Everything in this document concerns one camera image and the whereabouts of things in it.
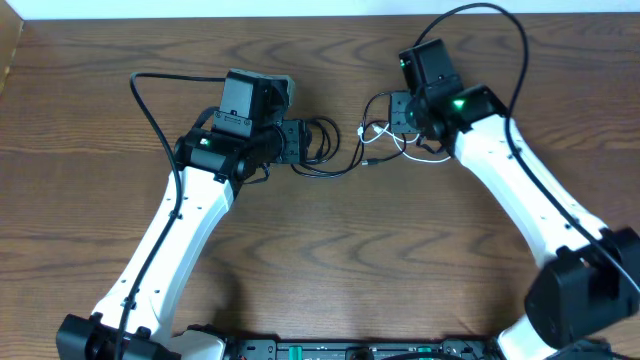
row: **wooden tabletop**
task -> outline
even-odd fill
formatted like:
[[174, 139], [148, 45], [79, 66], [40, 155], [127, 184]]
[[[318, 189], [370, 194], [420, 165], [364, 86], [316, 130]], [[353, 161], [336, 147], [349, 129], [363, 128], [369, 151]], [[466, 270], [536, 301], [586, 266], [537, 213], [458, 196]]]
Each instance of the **wooden tabletop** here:
[[[640, 229], [640, 15], [523, 15], [531, 62], [515, 117], [539, 158], [612, 228]], [[404, 88], [397, 54], [433, 17], [27, 22], [0, 98], [0, 358], [55, 358], [124, 269], [169, 165], [129, 91], [133, 71], [288, 74], [290, 117], [338, 121], [343, 167], [366, 101]], [[497, 15], [447, 20], [466, 85], [507, 102], [521, 46]], [[170, 142], [221, 86], [141, 80]], [[373, 115], [385, 116], [386, 103]], [[394, 150], [390, 139], [367, 148]], [[277, 167], [245, 186], [206, 244], [174, 330], [282, 338], [497, 335], [537, 273], [492, 195], [456, 161], [399, 158], [333, 180]], [[640, 319], [602, 333], [640, 355]]]

